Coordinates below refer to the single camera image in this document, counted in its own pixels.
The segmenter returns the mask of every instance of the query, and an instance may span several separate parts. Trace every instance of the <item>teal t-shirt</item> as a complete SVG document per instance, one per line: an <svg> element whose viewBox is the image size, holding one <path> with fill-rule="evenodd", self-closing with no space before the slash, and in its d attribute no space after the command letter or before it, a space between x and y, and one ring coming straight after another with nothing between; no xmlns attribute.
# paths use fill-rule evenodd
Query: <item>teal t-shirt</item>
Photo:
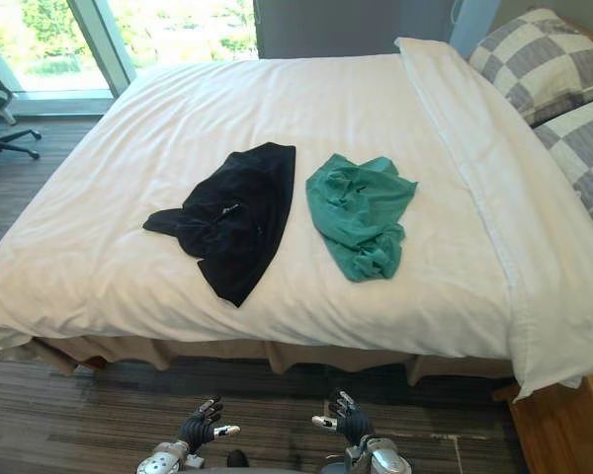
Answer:
<svg viewBox="0 0 593 474"><path fill-rule="evenodd" d="M345 277L393 277L405 235L397 221L416 188L384 157L357 166L334 154L309 177L305 190L312 221Z"/></svg>

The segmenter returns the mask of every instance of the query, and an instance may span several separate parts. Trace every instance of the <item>wall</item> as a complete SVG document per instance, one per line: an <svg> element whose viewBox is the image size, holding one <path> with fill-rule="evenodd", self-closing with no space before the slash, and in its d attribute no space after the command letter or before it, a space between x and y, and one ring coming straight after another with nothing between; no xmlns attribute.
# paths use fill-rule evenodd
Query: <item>wall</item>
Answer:
<svg viewBox="0 0 593 474"><path fill-rule="evenodd" d="M448 40L454 0L256 0L263 57L397 52L408 36Z"/></svg>
<svg viewBox="0 0 593 474"><path fill-rule="evenodd" d="M593 33L593 0L503 0L492 30L525 13L528 7L548 7Z"/></svg>

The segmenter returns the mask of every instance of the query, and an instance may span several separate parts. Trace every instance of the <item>pillow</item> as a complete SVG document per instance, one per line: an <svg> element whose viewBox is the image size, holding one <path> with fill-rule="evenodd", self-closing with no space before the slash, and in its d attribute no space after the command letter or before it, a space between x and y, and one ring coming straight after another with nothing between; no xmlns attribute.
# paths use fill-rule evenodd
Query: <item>pillow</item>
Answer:
<svg viewBox="0 0 593 474"><path fill-rule="evenodd" d="M593 218L593 102L534 130Z"/></svg>
<svg viewBox="0 0 593 474"><path fill-rule="evenodd" d="M593 41L545 8L491 33L469 63L529 125L593 101Z"/></svg>

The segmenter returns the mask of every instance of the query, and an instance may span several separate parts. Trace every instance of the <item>wooden floor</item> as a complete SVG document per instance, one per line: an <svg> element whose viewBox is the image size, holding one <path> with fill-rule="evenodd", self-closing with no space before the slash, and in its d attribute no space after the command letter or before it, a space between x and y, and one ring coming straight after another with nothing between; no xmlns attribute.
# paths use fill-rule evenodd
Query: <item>wooden floor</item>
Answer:
<svg viewBox="0 0 593 474"><path fill-rule="evenodd" d="M90 119L19 123L44 135L36 145L42 159L0 154L0 237L93 125ZM180 359L165 372L128 361L97 373L80 368L72 377L41 362L0 361L0 473L134 472L214 393L224 398L223 420L242 433L206 446L211 466L223 466L225 454L240 447L253 466L315 472L344 445L309 421L323 413L334 386L362 402L414 473L526 472L507 407L490 400L495 381L429 377L410 388L399 365L358 374L300 365L276 375L260 361Z"/></svg>

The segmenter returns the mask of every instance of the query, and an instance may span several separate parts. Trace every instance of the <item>white bedsheet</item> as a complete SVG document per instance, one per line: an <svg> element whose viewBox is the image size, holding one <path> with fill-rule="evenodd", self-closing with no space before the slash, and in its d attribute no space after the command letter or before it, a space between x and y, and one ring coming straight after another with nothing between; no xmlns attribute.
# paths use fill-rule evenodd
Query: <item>white bedsheet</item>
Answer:
<svg viewBox="0 0 593 474"><path fill-rule="evenodd" d="M166 67L137 79L0 243L0 351L31 336L261 339L511 358L523 395L593 372L593 224L509 104L448 46ZM237 309L141 224L233 150L296 146L279 251ZM347 281L305 180L334 152L419 182L391 280Z"/></svg>

